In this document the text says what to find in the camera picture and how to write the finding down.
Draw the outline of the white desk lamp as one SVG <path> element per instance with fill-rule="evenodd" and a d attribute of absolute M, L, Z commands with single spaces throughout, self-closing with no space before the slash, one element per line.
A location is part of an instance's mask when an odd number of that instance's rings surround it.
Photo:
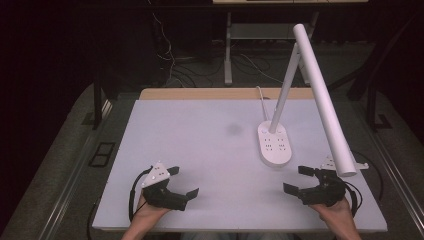
<path fill-rule="evenodd" d="M 288 99 L 296 69 L 300 61 L 303 61 L 303 69 L 310 80 L 313 97 L 334 161 L 335 171 L 339 177 L 354 176 L 357 174 L 356 161 L 342 131 L 304 25 L 296 24 L 293 27 L 293 33 L 296 42 L 293 46 L 276 108 L 272 118 L 262 122 L 257 128 L 261 159 L 270 167 L 283 167 L 292 158 L 288 134 L 280 123 L 280 118 Z"/>

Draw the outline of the person's left hand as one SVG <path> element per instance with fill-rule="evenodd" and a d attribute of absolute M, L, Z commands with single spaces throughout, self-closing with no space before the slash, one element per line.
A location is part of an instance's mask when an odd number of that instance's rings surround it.
<path fill-rule="evenodd" d="M 159 220 L 169 212 L 169 209 L 151 206 L 143 195 L 140 195 L 132 223 L 143 225 L 156 225 Z"/>

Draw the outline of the grey metal table frame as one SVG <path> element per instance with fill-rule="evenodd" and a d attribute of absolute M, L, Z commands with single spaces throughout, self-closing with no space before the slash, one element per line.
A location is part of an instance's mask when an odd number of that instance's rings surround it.
<path fill-rule="evenodd" d="M 294 23 L 239 23 L 227 13 L 224 54 L 224 85 L 233 84 L 231 42 L 233 40 L 293 40 Z"/>

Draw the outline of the metal floor rail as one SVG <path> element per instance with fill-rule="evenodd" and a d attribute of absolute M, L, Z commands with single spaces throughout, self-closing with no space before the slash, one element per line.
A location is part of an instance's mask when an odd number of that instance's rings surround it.
<path fill-rule="evenodd" d="M 77 101 L 50 147 L 39 169 L 44 203 L 51 202 L 37 240 L 52 240 L 77 189 L 89 152 L 98 137 L 95 114 L 107 117 L 112 109 L 109 100 L 100 103 Z"/>
<path fill-rule="evenodd" d="M 388 230 L 366 234 L 366 240 L 424 240 L 424 146 L 392 108 L 380 101 L 377 128 L 366 122 L 360 102 L 340 110 L 342 125 Z"/>

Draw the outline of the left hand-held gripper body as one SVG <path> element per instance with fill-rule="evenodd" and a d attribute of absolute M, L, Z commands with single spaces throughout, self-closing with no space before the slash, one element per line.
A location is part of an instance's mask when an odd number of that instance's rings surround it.
<path fill-rule="evenodd" d="M 188 203 L 186 195 L 173 193 L 168 189 L 172 176 L 168 175 L 167 167 L 158 162 L 152 166 L 142 182 L 142 195 L 151 206 L 170 210 L 184 211 Z"/>

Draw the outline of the black metal stand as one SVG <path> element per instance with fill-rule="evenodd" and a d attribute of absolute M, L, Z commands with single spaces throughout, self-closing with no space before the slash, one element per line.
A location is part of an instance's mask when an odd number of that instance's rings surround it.
<path fill-rule="evenodd" d="M 113 99 L 115 96 L 113 74 L 109 67 L 99 66 L 94 72 L 93 77 L 94 90 L 94 123 L 93 129 L 96 130 L 103 119 L 103 104 L 106 100 Z"/>
<path fill-rule="evenodd" d="M 424 132 L 424 9 L 404 15 L 386 15 L 375 28 L 375 46 L 358 69 L 330 84 L 335 90 L 349 83 L 347 97 L 365 97 L 367 124 L 376 122 L 377 94 L 391 101 L 412 129 Z"/>

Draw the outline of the person's right hand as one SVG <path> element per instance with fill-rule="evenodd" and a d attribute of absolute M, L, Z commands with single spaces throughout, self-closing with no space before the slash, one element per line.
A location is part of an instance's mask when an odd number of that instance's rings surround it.
<path fill-rule="evenodd" d="M 349 202 L 343 198 L 332 206 L 310 205 L 330 229 L 344 229 L 354 225 Z"/>

